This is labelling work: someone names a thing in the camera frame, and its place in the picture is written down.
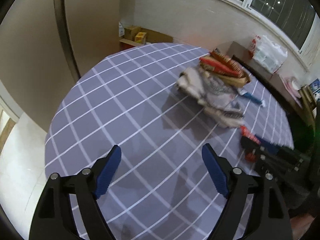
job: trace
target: blue gripper pad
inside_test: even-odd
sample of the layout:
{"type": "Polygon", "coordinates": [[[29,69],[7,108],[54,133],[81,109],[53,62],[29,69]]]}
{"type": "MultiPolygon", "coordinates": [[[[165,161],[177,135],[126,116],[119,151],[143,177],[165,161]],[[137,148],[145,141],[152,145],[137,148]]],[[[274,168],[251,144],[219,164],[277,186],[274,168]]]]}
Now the blue gripper pad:
{"type": "Polygon", "coordinates": [[[272,154],[272,155],[277,155],[278,154],[280,146],[272,144],[272,143],[268,142],[265,139],[262,139],[259,135],[255,135],[255,136],[261,142],[261,146],[265,147],[270,154],[272,154]]]}
{"type": "Polygon", "coordinates": [[[229,194],[227,176],[206,145],[202,147],[202,159],[217,191],[226,198],[229,194]]]}
{"type": "Polygon", "coordinates": [[[109,160],[102,169],[100,175],[97,177],[97,187],[94,192],[97,199],[107,192],[113,175],[118,169],[121,161],[121,148],[119,146],[116,146],[114,151],[110,152],[109,154],[111,154],[109,160]]]}

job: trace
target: cloth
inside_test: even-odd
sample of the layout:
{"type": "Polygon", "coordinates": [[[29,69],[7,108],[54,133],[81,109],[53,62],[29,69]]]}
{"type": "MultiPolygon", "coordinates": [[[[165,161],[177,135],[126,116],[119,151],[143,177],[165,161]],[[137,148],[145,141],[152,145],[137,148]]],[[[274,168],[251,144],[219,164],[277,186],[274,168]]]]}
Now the cloth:
{"type": "Polygon", "coordinates": [[[180,74],[176,86],[195,98],[221,127],[243,125],[244,112],[235,91],[208,71],[200,67],[187,68],[180,74]]]}

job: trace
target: blue toothbrush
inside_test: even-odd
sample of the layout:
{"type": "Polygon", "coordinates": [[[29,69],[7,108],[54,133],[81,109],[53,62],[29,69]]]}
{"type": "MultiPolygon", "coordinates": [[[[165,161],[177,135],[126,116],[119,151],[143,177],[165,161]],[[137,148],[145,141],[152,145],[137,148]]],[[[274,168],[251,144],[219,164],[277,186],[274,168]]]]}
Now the blue toothbrush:
{"type": "Polygon", "coordinates": [[[237,92],[242,97],[250,99],[252,102],[256,103],[259,106],[266,107],[266,102],[264,100],[257,99],[255,96],[250,94],[247,90],[242,88],[237,88],[237,92]]]}

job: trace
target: plastic bag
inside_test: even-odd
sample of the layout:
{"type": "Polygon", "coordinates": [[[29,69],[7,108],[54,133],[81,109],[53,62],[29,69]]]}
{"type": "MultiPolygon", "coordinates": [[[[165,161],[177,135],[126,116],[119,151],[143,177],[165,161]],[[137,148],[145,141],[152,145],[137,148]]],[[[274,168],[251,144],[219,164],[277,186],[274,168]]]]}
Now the plastic bag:
{"type": "Polygon", "coordinates": [[[253,58],[270,73],[276,72],[288,57],[288,51],[267,36],[255,36],[250,52],[253,58]]]}
{"type": "Polygon", "coordinates": [[[119,37],[122,37],[124,35],[124,28],[122,24],[119,22],[119,37]]]}

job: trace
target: round table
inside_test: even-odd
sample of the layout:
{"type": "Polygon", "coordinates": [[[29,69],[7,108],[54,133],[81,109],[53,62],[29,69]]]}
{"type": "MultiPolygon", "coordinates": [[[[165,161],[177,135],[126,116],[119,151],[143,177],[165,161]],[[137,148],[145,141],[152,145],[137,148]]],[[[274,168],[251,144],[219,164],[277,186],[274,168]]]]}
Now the round table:
{"type": "MultiPolygon", "coordinates": [[[[108,56],[84,75],[62,101],[45,144],[47,177],[77,174],[122,149],[120,166],[107,194],[98,200],[117,240],[205,240],[225,199],[201,158],[210,143],[232,166],[252,172],[240,147],[239,129],[220,128],[196,101],[176,90],[182,70],[196,66],[206,49],[157,43],[108,56]]],[[[245,125],[263,138],[293,147],[284,110],[251,75],[244,88],[263,98],[262,108],[239,97],[245,125]]],[[[236,236],[248,220],[247,199],[236,236]]],[[[76,198],[77,229],[88,239],[76,198]]]]}

